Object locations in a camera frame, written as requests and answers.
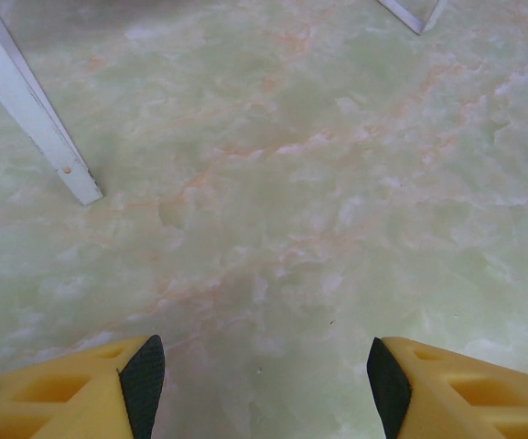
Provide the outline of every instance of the black pad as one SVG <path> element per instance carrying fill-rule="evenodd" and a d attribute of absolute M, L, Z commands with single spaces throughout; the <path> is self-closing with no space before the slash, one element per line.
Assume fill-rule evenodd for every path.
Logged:
<path fill-rule="evenodd" d="M 135 439 L 151 439 L 164 383 L 164 348 L 150 337 L 119 374 L 127 416 Z"/>
<path fill-rule="evenodd" d="M 390 349 L 379 338 L 373 340 L 367 374 L 385 437 L 395 439 L 410 405 L 412 387 Z"/>

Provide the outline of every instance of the white metal leg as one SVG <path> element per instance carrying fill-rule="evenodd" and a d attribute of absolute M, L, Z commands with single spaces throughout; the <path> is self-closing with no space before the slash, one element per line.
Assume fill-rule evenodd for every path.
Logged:
<path fill-rule="evenodd" d="M 102 197 L 79 151 L 1 18 L 0 102 L 83 205 Z"/>
<path fill-rule="evenodd" d="M 412 15 L 405 7 L 400 5 L 396 0 L 377 0 L 383 6 L 385 6 L 392 14 L 394 14 L 398 19 L 410 27 L 410 29 L 417 35 L 422 35 L 425 32 L 433 28 L 436 21 L 440 18 L 440 15 L 443 13 L 443 9 L 447 5 L 447 0 L 438 0 L 435 7 L 430 12 L 430 16 L 426 22 L 416 18 Z"/>

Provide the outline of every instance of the yellow plastic part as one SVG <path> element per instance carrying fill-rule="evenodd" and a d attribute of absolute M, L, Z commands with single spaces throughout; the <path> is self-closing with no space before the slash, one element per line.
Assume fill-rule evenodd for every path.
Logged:
<path fill-rule="evenodd" d="M 132 439 L 118 374 L 147 340 L 0 375 L 0 439 Z"/>
<path fill-rule="evenodd" d="M 412 386 L 398 439 L 528 439 L 528 375 L 383 338 Z"/>

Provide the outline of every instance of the marble floor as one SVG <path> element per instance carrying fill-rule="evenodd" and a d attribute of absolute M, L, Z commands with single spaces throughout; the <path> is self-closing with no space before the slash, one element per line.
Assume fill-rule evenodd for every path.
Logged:
<path fill-rule="evenodd" d="M 197 439 L 383 438 L 375 336 L 528 372 L 528 1 L 0 14 L 106 195 L 0 106 L 0 371 L 157 333 L 154 437 Z"/>

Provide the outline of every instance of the white table leg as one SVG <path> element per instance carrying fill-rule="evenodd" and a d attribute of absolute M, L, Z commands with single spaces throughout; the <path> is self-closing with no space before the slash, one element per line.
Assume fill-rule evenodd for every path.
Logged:
<path fill-rule="evenodd" d="M 1 18 L 0 102 L 83 205 L 102 197 L 79 151 Z"/>
<path fill-rule="evenodd" d="M 447 0 L 437 0 L 435 7 L 430 12 L 426 22 L 422 22 L 417 17 L 413 16 L 405 7 L 400 5 L 396 0 L 377 0 L 385 8 L 387 8 L 392 14 L 398 17 L 398 19 L 407 25 L 417 35 L 422 35 L 425 32 L 432 29 L 436 21 L 440 18 L 443 13 L 443 9 L 447 5 Z"/>

